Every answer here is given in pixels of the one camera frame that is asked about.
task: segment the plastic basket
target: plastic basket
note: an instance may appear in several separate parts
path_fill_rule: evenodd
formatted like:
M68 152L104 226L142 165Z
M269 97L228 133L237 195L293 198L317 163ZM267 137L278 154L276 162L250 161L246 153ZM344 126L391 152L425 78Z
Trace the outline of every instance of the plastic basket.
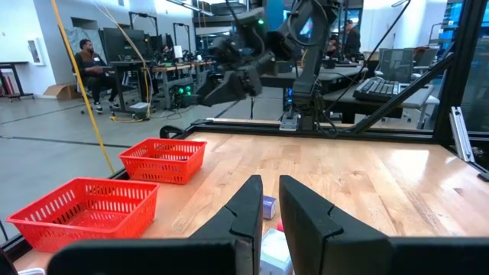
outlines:
M76 178L7 218L33 248L90 238L139 238L153 221L155 183Z
M206 144L148 138L119 157L132 180L186 184L202 166Z

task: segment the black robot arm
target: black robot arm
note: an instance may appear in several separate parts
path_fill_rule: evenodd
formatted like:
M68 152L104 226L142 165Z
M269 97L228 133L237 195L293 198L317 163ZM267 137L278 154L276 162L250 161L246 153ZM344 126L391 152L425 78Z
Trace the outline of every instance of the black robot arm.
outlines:
M308 47L308 54L303 72L293 85L294 103L311 105L329 29L338 17L341 3L342 0L299 0L290 17L277 30L268 33L264 29L263 8L239 15L236 25L243 45L232 37L214 41L209 51L224 72L209 75L197 93L187 97L188 103L211 106L259 95L260 76L275 74L276 58L291 60L295 44L299 44ZM306 44L297 37L308 18L313 20L313 34L312 43ZM251 49L251 55L243 57L240 46Z

